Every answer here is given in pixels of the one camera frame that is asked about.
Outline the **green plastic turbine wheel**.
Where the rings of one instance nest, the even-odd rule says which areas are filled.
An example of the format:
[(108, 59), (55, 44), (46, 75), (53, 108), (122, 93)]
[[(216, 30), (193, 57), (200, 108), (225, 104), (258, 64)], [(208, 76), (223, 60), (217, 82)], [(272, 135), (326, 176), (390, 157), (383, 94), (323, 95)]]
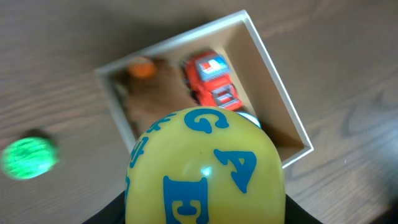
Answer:
[(51, 140), (28, 137), (5, 147), (1, 169), (12, 179), (27, 180), (50, 171), (58, 161), (58, 149)]

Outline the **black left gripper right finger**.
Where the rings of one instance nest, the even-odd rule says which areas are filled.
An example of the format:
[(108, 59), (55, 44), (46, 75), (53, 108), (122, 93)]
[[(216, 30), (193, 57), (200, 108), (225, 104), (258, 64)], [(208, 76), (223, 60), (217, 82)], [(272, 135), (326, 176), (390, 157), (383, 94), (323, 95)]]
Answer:
[(291, 197), (286, 195), (285, 198), (285, 224), (322, 224)]

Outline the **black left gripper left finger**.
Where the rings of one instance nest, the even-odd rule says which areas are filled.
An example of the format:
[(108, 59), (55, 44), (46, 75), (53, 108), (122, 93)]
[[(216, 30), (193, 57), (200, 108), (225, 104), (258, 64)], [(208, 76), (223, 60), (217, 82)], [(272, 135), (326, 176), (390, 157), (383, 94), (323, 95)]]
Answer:
[(83, 224), (125, 224), (124, 192)]

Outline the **yellow ball with blue letters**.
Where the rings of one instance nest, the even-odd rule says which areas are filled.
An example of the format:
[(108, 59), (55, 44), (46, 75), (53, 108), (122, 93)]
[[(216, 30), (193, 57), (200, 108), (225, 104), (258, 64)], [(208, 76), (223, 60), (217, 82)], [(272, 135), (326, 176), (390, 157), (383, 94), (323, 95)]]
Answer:
[(126, 223), (283, 223), (282, 163), (268, 135), (240, 114), (170, 113), (136, 141)]

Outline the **brown plush bear toy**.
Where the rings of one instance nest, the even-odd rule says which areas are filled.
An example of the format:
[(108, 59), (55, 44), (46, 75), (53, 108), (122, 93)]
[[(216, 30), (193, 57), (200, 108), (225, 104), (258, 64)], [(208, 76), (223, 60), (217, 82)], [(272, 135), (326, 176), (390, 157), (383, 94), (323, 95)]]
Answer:
[(129, 59), (118, 84), (124, 90), (122, 105), (135, 139), (160, 118), (198, 105), (181, 69), (165, 59)]

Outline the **red toy fire truck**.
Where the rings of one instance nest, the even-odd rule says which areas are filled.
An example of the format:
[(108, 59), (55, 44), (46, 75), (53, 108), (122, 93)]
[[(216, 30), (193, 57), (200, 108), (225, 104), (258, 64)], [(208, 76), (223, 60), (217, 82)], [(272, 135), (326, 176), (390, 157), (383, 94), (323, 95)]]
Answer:
[(231, 67), (214, 50), (206, 50), (182, 63), (185, 83), (194, 99), (202, 106), (214, 106), (236, 111), (244, 104), (239, 99), (231, 79)]

